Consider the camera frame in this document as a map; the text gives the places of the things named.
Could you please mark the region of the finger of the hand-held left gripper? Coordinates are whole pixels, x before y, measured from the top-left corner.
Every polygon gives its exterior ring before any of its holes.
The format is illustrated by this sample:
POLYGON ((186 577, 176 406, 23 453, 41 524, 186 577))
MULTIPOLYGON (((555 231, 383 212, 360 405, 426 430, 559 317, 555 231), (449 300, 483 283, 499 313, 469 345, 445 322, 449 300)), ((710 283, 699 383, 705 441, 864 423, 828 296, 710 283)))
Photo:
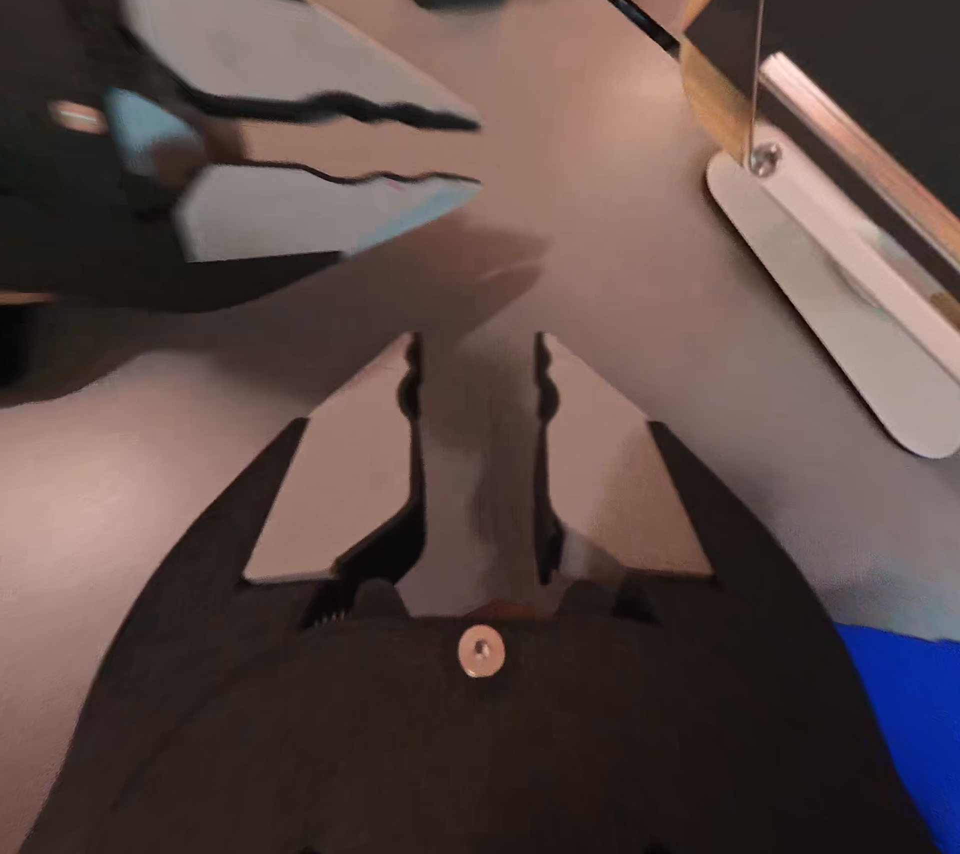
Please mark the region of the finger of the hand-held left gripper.
POLYGON ((128 34, 209 113, 476 131, 473 105, 305 0, 118 0, 128 34))
POLYGON ((445 173, 333 178, 302 165, 212 164, 177 200, 188 261, 354 256, 470 203, 480 182, 445 173))

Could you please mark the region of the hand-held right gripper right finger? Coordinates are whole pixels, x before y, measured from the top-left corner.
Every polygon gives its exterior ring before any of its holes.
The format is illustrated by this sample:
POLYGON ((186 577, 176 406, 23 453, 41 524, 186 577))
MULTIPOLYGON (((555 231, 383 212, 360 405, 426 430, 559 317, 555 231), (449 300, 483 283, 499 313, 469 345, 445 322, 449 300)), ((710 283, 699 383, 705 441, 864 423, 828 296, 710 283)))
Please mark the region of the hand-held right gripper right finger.
POLYGON ((710 579, 647 414, 548 332, 534 337, 534 385, 538 581, 710 579))

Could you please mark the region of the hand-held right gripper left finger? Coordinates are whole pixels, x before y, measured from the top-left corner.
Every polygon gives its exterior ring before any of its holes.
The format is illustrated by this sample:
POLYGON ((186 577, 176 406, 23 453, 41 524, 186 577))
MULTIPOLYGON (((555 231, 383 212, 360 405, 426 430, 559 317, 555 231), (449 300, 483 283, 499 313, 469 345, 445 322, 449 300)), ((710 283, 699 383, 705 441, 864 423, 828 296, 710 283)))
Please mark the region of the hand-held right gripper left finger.
POLYGON ((245 579, 344 578, 421 498, 422 338, 403 332, 307 416, 245 579))

